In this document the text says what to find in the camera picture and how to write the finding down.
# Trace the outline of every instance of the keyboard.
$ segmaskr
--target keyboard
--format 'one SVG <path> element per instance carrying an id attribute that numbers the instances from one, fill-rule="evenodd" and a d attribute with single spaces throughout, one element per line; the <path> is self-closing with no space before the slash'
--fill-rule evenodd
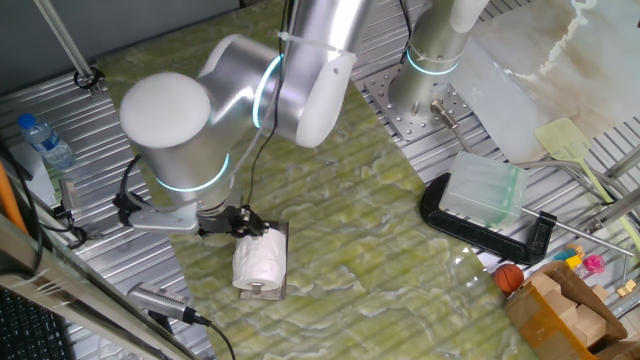
<path id="1" fill-rule="evenodd" d="M 1 360 L 74 360 L 64 319 L 0 287 Z"/>

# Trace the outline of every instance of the small orange ball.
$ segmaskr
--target small orange ball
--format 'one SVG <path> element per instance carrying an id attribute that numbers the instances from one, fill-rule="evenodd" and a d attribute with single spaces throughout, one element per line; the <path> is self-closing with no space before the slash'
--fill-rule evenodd
<path id="1" fill-rule="evenodd" d="M 524 274 L 522 270 L 514 264 L 502 265 L 493 274 L 496 284 L 507 296 L 518 290 L 524 282 Z"/>

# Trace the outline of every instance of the clear plastic box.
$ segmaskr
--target clear plastic box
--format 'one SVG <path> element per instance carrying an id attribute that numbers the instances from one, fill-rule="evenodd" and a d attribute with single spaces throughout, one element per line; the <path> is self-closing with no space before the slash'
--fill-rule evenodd
<path id="1" fill-rule="evenodd" d="M 516 166 L 460 152 L 440 201 L 448 209 L 502 229 L 520 217 L 529 174 Z"/>

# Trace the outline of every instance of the pink object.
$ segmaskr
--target pink object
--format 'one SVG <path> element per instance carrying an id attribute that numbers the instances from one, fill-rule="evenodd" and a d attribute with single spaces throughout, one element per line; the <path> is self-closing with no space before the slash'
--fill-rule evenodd
<path id="1" fill-rule="evenodd" d="M 584 267 L 592 273 L 604 272 L 604 259 L 600 255 L 591 255 L 582 261 Z"/>

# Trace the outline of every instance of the water bottle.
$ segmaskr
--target water bottle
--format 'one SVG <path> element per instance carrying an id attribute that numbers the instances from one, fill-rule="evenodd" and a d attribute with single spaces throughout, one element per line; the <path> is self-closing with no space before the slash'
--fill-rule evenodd
<path id="1" fill-rule="evenodd" d="M 29 114 L 22 114 L 18 118 L 18 125 L 22 128 L 22 136 L 49 163 L 60 170 L 67 169 L 75 162 L 73 150 L 58 134 L 44 121 L 37 121 Z"/>

